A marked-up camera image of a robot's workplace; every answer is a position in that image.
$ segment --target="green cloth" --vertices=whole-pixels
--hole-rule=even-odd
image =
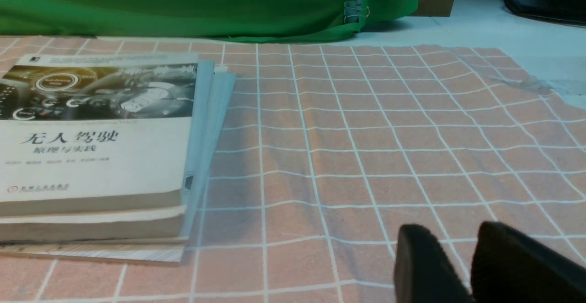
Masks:
[[[369,17],[344,24],[345,1],[355,0],[0,0],[0,34],[331,42],[417,8],[417,0],[363,0]]]

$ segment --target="stack of books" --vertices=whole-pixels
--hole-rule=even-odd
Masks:
[[[0,243],[185,243],[235,81],[196,53],[22,57],[0,79]]]

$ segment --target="white grid line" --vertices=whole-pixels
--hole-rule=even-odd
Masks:
[[[413,97],[413,99],[419,103],[419,100],[416,97]],[[500,105],[496,105],[496,106],[492,106],[492,107],[481,107],[481,108],[449,108],[449,109],[441,109],[441,108],[432,108],[432,109],[427,109],[427,108],[423,108],[423,106],[421,106],[420,108],[409,108],[409,109],[404,109],[404,108],[398,108],[398,109],[387,109],[387,108],[383,108],[381,107],[381,109],[343,109],[342,111],[344,113],[352,113],[352,112],[357,112],[357,113],[365,113],[365,112],[380,112],[380,111],[394,111],[394,112],[413,112],[413,111],[425,111],[425,112],[473,112],[473,111],[489,111],[491,109],[506,109],[506,107],[509,106],[516,106],[516,105],[522,105],[524,103],[531,103],[531,102],[536,102],[536,101],[541,101],[542,99],[540,98],[534,98],[534,99],[529,99],[527,101],[521,101],[521,102],[515,102],[515,103],[508,103],[508,104],[500,104]],[[228,107],[228,109],[243,109],[243,108],[249,108],[249,109],[258,109],[258,107],[251,107],[251,106],[232,106],[232,107]],[[309,108],[304,108],[301,109],[301,111],[310,111],[312,109],[318,110],[318,111],[328,111],[328,112],[337,112],[339,110],[337,109],[332,109],[332,108],[317,108],[317,107],[309,107]],[[294,109],[294,108],[262,108],[262,111],[268,111],[268,112],[279,112],[279,111],[299,111],[299,109]]]
[[[255,44],[256,48],[256,63],[257,63],[257,76],[260,77],[260,58],[258,55],[258,44]],[[260,79],[257,78],[257,92],[260,92]],[[258,103],[258,167],[260,172],[264,171],[263,155],[262,155],[262,109],[261,95],[257,95]],[[262,205],[261,217],[262,217],[262,288],[264,290],[264,303],[268,303],[268,248],[266,246],[266,208],[264,208],[264,176],[260,176],[260,201]]]
[[[518,128],[519,126],[525,126],[525,125],[532,125],[532,124],[544,124],[544,123],[564,123],[564,124],[575,124],[578,122],[586,122],[586,119],[581,119],[581,120],[563,120],[563,121],[557,121],[557,120],[540,120],[540,121],[531,121],[531,122],[524,122],[522,124],[514,124],[514,125],[463,125],[463,124],[445,124],[445,125],[394,125],[393,127],[395,128],[419,128],[419,127],[465,127],[465,128],[479,128],[479,127],[486,127],[486,128]],[[249,127],[256,127],[258,126],[258,124],[250,124],[250,125],[242,125],[242,126],[234,126],[234,127],[226,127],[223,128],[222,130],[240,130],[240,129],[245,129],[245,128],[249,128]],[[267,125],[262,125],[263,128],[268,128],[268,129],[275,129],[275,130],[304,130],[301,127],[278,127],[278,126],[267,126]],[[368,130],[368,129],[381,129],[381,128],[388,128],[389,126],[362,126],[362,127],[349,127],[348,129],[350,130]],[[315,129],[319,129],[319,130],[346,130],[346,128],[326,128],[326,127],[320,127],[320,126],[312,126],[312,127],[308,127],[306,128],[307,130],[315,130]]]
[[[217,150],[216,153],[223,153],[223,154],[229,154],[229,153],[242,153],[242,152],[246,152],[246,151],[254,151],[258,148],[268,148],[268,149],[275,149],[275,150],[279,150],[279,151],[291,151],[291,152],[305,152],[305,149],[293,149],[293,148],[282,148],[279,146],[274,146],[274,145],[262,145],[262,146],[251,146],[249,148],[243,148],[243,149],[234,149],[234,150]],[[407,151],[407,152],[448,152],[448,151],[478,151],[478,152],[488,152],[488,151],[509,151],[512,149],[521,149],[521,148],[547,148],[547,149],[576,149],[576,148],[580,148],[583,149],[584,146],[583,145],[578,145],[578,146],[550,146],[550,145],[515,145],[515,146],[510,146],[507,148],[494,148],[494,149],[481,149],[481,148],[450,148],[449,146],[445,149],[356,149],[356,151],[359,152],[401,152],[401,151]],[[312,149],[310,150],[310,152],[353,152],[353,149],[323,149],[323,148],[318,148],[318,149]]]
[[[360,280],[341,280],[339,283],[330,282],[326,284],[316,284],[309,286],[287,287],[274,290],[267,290],[268,295],[286,294],[292,292],[308,292],[324,289],[333,289],[336,286],[360,285],[365,287],[385,288],[389,290],[394,289],[392,284],[383,284],[380,282],[360,281]],[[236,297],[253,297],[262,296],[264,291],[241,291],[241,292],[204,292],[196,293],[196,298],[236,298]],[[119,302],[133,302],[133,301],[154,301],[166,299],[182,299],[190,297],[189,293],[179,293],[170,295],[149,295],[149,296],[125,296],[119,297]],[[111,301],[113,297],[99,297],[99,298],[66,298],[66,299],[44,299],[41,301],[18,301],[19,303],[105,303]],[[14,303],[14,301],[0,301],[0,303]]]
[[[579,238],[584,239],[586,235],[569,235],[569,236],[554,236],[551,234],[526,234],[530,238],[533,239],[551,239],[551,240],[565,240],[567,238]],[[271,243],[267,243],[267,247],[278,247],[280,245],[287,245],[293,243],[301,243],[305,241],[312,241],[312,240],[324,240],[324,236],[307,236],[301,238],[295,238],[292,240],[284,240],[284,241],[274,241]],[[331,237],[331,240],[337,241],[343,244],[349,245],[396,245],[398,240],[370,240],[370,241],[356,241],[356,240],[345,240],[341,238]],[[478,241],[478,238],[450,238],[450,239],[438,239],[440,243],[475,243]],[[220,249],[251,249],[251,248],[262,248],[264,244],[226,244],[226,245],[204,245],[201,247],[188,247],[188,251],[203,251],[203,250],[220,250]]]
[[[295,173],[289,172],[286,170],[270,170],[268,172],[263,172],[262,175],[266,174],[275,174],[275,173],[282,173],[282,174],[290,174],[293,176],[299,176],[302,178],[310,178],[307,174],[304,173]],[[532,174],[532,173],[552,173],[552,174],[582,174],[586,173],[586,170],[576,170],[574,172],[557,172],[554,170],[517,170],[517,171],[508,171],[508,172],[468,172],[468,174],[490,174],[493,176],[499,176],[503,174]],[[242,176],[212,176],[210,179],[246,179],[246,178],[257,178],[261,174],[245,174]],[[430,173],[430,174],[417,174],[418,177],[444,177],[444,176],[462,176],[461,173]],[[360,178],[362,175],[360,174],[317,174],[316,178],[335,178],[335,177],[343,177],[343,178]],[[367,177],[380,177],[380,178],[391,178],[391,177],[415,177],[412,173],[405,173],[405,174],[368,174]]]
[[[252,80],[255,77],[254,76],[243,76],[243,73],[238,73],[240,74],[240,80]],[[452,80],[452,79],[456,79],[456,78],[461,78],[463,76],[468,76],[472,74],[472,72],[468,72],[465,74],[460,74],[457,76],[452,76],[449,78],[442,78],[442,80]],[[261,80],[293,80],[292,77],[282,77],[282,76],[260,76],[259,79]],[[309,80],[328,80],[328,78],[316,78],[316,77],[311,77],[311,76],[298,76],[297,80],[303,80],[303,79],[309,79]],[[357,79],[354,78],[332,78],[332,80],[334,81],[356,81]],[[379,78],[369,78],[370,81],[392,81],[392,80],[396,80],[396,78],[384,78],[384,79],[379,79]],[[431,79],[410,79],[409,81],[431,81]]]
[[[293,61],[293,54],[291,54],[291,46],[288,46],[288,49],[289,49],[289,58],[291,59],[291,61]],[[299,86],[297,85],[297,79],[295,79],[295,90],[297,92],[299,92]],[[305,128],[306,127],[305,117],[304,117],[304,114],[301,112],[301,97],[299,95],[297,95],[297,104],[299,105],[299,116],[301,117],[301,125]],[[336,292],[337,292],[338,302],[343,303],[344,297],[343,297],[343,293],[342,293],[342,287],[340,285],[340,275],[337,270],[337,262],[336,262],[336,257],[334,255],[334,251],[333,251],[333,244],[331,244],[331,236],[329,233],[328,222],[326,222],[326,219],[324,216],[324,210],[322,209],[322,205],[320,202],[320,193],[318,192],[318,185],[315,180],[314,162],[313,162],[312,155],[309,152],[309,136],[307,135],[307,130],[304,130],[304,140],[305,140],[305,147],[307,150],[306,153],[307,153],[307,159],[308,159],[308,163],[309,163],[309,174],[310,174],[312,186],[314,189],[315,201],[317,201],[317,208],[318,208],[318,212],[320,213],[320,220],[322,222],[322,227],[324,228],[324,234],[325,234],[325,237],[326,237],[326,240],[328,243],[328,250],[329,250],[329,255],[330,255],[330,260],[331,260],[331,271],[333,273],[334,281],[336,283]]]
[[[340,101],[340,98],[337,95],[337,88],[336,88],[335,84],[333,83],[333,80],[331,79],[331,73],[330,73],[329,67],[326,67],[326,71],[328,72],[328,76],[330,78],[331,88],[333,89],[333,92],[336,95],[337,106],[339,107],[339,112],[342,116],[344,126],[346,128],[348,128],[348,121],[346,121],[346,116],[343,111],[344,108],[342,107],[342,103]],[[368,178],[366,178],[366,171],[364,170],[364,165],[362,164],[362,160],[360,159],[360,154],[358,154],[358,151],[356,149],[356,142],[354,142],[354,139],[352,138],[352,132],[350,131],[350,129],[346,130],[346,134],[348,135],[348,138],[350,140],[350,144],[352,145],[352,149],[354,150],[354,157],[356,158],[356,161],[358,163],[358,167],[360,168],[360,173],[362,174],[362,179],[364,180],[364,185],[366,186],[366,190],[368,191],[370,201],[374,205],[374,213],[376,215],[377,221],[379,222],[380,230],[383,233],[383,238],[385,238],[385,241],[389,241],[389,234],[387,232],[387,228],[385,227],[385,222],[383,222],[383,217],[380,215],[379,208],[376,205],[376,200],[374,198],[374,194],[372,193],[372,188],[370,187],[370,183],[368,181]],[[387,245],[387,249],[389,251],[389,255],[391,255],[391,258],[393,260],[395,260],[396,255],[395,255],[395,252],[393,251],[393,247],[391,247],[391,245],[389,244],[389,245]]]
[[[466,207],[466,206],[483,206],[485,204],[489,205],[496,205],[498,203],[509,203],[511,205],[535,205],[536,203],[562,203],[562,204],[578,204],[584,203],[586,199],[581,200],[537,200],[537,201],[516,201],[516,200],[488,200],[486,202],[451,202],[451,203],[432,203],[433,207]],[[344,204],[344,205],[324,205],[324,204],[317,204],[317,203],[310,203],[303,200],[283,200],[275,203],[270,203],[265,205],[265,208],[270,207],[277,207],[281,205],[287,205],[289,203],[301,203],[302,205],[311,206],[311,207],[322,207],[327,209],[345,209],[345,208],[373,208],[374,205],[352,205],[352,204]],[[409,208],[409,207],[429,207],[428,203],[393,203],[393,204],[377,204],[379,209],[385,208]],[[253,211],[256,209],[261,209],[262,206],[242,206],[242,207],[207,207],[205,211]]]
[[[401,81],[401,79],[394,79],[391,81]],[[504,83],[498,83],[498,84],[493,84],[492,86],[490,86],[490,88],[492,87],[498,87],[498,86],[504,86]],[[453,92],[452,95],[467,95],[467,94],[472,94],[474,92],[482,92],[483,90],[487,90],[487,88],[480,88],[480,89],[476,89],[476,90],[470,90],[469,92]],[[234,95],[257,95],[257,92],[234,92]],[[261,92],[261,95],[296,95],[295,92],[287,92],[287,91],[282,91],[282,92]],[[299,95],[305,95],[305,94],[313,94],[313,95],[334,95],[334,93],[332,92],[300,92]],[[338,95],[349,95],[349,96],[372,96],[373,94],[368,94],[365,92],[339,92],[337,93]],[[391,95],[391,96],[401,96],[401,95],[408,95],[408,96],[412,96],[412,95],[447,95],[447,92],[413,92],[413,93],[409,93],[409,92],[377,92],[376,93],[379,96],[385,96],[385,95]]]

